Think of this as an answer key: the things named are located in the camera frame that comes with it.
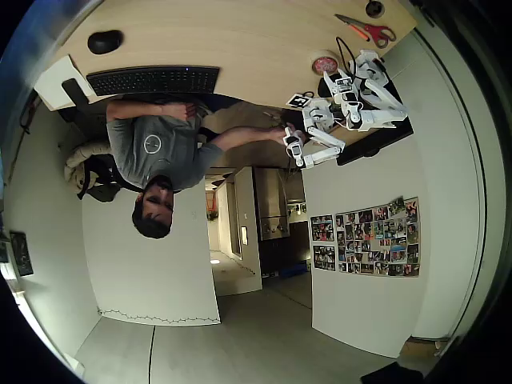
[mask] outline stainless steel appliance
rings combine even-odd
[[[254,168],[256,205],[261,240],[290,236],[284,171],[272,168]]]

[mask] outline white paper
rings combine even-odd
[[[74,106],[73,101],[62,88],[62,82],[71,78],[76,79],[85,96],[95,96],[87,80],[77,71],[70,56],[59,59],[45,70],[35,83],[35,90],[54,109],[64,106]]]

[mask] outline man's arm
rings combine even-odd
[[[256,128],[255,126],[236,126],[214,138],[211,143],[215,144],[223,151],[230,150],[237,146],[243,146],[249,142],[260,142],[262,140],[272,140],[284,145],[285,130],[277,128]]]
[[[181,120],[187,120],[195,116],[195,105],[184,102],[171,102],[159,105],[148,102],[130,102],[125,100],[113,100],[106,107],[106,120],[124,120],[138,118],[139,116],[172,116]]]

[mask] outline red scissors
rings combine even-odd
[[[358,20],[354,20],[353,18],[348,18],[347,16],[342,16],[340,14],[335,14],[334,16],[336,16],[342,22],[348,24],[349,26],[358,26],[359,28],[364,29],[364,31],[370,34],[371,38],[374,40],[374,43],[378,48],[386,48],[388,42],[394,42],[397,39],[396,34],[394,34],[394,32],[387,26],[372,26],[371,24],[365,24],[364,22],[360,22]]]

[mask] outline dark hair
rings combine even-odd
[[[137,228],[138,232],[147,238],[164,238],[170,232],[170,226],[166,226],[153,218],[142,217],[142,199],[135,201],[131,220],[134,222],[134,226]]]

